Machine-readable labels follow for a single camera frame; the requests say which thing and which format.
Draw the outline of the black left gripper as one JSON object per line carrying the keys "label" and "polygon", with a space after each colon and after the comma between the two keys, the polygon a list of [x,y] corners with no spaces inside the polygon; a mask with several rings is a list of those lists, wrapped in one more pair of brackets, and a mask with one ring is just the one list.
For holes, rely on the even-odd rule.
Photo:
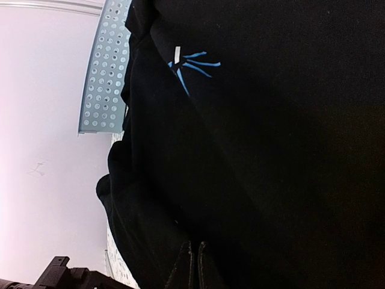
{"label": "black left gripper", "polygon": [[88,268],[68,268],[68,256],[55,256],[34,284],[1,279],[3,289],[130,289],[131,287]]}

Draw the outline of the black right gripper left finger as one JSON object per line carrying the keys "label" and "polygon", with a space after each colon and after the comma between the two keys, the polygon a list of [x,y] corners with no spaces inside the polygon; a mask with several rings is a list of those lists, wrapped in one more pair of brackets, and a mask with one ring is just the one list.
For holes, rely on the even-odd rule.
{"label": "black right gripper left finger", "polygon": [[191,289],[193,287],[193,250],[191,242],[185,242],[180,248],[173,269],[165,288]]}

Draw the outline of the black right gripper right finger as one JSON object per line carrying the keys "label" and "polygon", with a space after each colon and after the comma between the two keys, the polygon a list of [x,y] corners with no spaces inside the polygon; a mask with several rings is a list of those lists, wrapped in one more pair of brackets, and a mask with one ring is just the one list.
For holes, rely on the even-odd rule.
{"label": "black right gripper right finger", "polygon": [[199,246],[197,268],[200,288],[221,289],[226,287],[214,258],[211,255],[208,243],[205,241],[201,242]]}

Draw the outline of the black t-shirt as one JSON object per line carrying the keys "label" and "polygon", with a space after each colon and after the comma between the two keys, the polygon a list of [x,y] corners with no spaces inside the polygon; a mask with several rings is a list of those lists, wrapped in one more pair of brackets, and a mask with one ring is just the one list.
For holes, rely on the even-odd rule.
{"label": "black t-shirt", "polygon": [[140,288],[384,287],[384,2],[133,1],[97,184]]}

